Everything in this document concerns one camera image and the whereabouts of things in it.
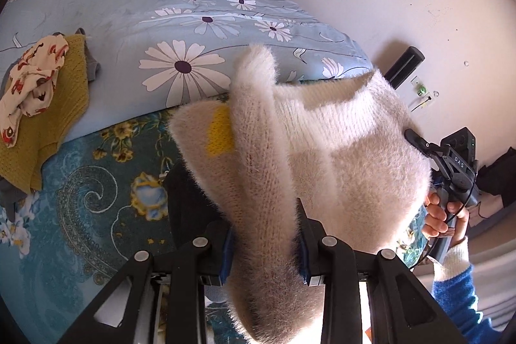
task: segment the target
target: blue floral duvet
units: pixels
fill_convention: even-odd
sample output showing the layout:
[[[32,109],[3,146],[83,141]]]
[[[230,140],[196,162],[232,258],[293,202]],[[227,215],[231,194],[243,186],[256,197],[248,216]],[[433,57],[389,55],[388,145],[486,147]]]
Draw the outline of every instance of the blue floral duvet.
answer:
[[[79,27],[102,67],[68,140],[226,92],[252,43],[271,47],[281,82],[372,67],[353,40],[290,0],[9,0],[0,14],[0,72],[43,36]]]

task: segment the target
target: human hand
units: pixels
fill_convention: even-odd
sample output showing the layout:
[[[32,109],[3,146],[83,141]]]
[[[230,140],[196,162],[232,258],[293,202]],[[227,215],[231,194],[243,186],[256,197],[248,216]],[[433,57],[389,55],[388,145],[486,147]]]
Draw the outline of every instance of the human hand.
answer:
[[[449,202],[447,207],[450,214],[455,214],[462,207],[462,203],[458,201]],[[439,196],[437,193],[433,193],[427,197],[426,210],[428,214],[425,217],[425,225],[421,229],[425,238],[436,238],[440,233],[447,232],[448,225],[444,223],[446,220],[446,212],[439,206]],[[468,228],[470,213],[466,208],[463,208],[456,216],[456,219],[455,233],[451,238],[450,248],[462,242],[464,239],[466,229]]]

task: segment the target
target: metal screw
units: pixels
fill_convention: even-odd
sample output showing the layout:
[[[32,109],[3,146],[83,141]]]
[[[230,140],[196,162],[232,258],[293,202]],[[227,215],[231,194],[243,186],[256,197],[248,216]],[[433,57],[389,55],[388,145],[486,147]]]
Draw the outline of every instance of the metal screw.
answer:
[[[385,259],[394,259],[396,256],[396,253],[393,250],[382,250],[380,254]]]
[[[203,236],[199,236],[198,238],[195,238],[192,243],[194,246],[197,246],[197,248],[202,248],[203,246],[208,245],[208,240]]]
[[[322,239],[322,243],[326,246],[335,246],[337,245],[337,240],[332,236],[325,236]]]
[[[134,259],[138,262],[147,261],[149,259],[149,253],[147,251],[138,251],[134,254]]]

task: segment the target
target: yellow patch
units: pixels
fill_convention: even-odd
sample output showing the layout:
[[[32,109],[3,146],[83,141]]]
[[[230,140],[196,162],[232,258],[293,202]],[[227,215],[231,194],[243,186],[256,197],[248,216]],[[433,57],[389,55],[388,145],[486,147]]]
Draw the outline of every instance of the yellow patch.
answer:
[[[208,143],[206,152],[208,156],[215,157],[226,152],[232,152],[235,148],[229,107],[222,104],[213,113],[213,119],[208,127]]]

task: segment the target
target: knit sweater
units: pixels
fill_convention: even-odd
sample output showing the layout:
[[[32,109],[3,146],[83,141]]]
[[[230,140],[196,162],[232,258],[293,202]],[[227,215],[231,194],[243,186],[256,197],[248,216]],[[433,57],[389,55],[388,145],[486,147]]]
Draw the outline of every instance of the knit sweater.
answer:
[[[466,238],[448,251],[443,265],[434,264],[432,295],[469,344],[495,344],[501,333],[477,310],[472,271]]]
[[[233,225],[227,287],[247,338],[281,344],[322,326],[323,286],[298,274],[296,197],[352,248],[393,246],[429,185],[428,160],[403,138],[408,127],[378,71],[276,85],[272,54],[257,46],[236,64],[227,104],[206,100],[172,116],[187,167]]]

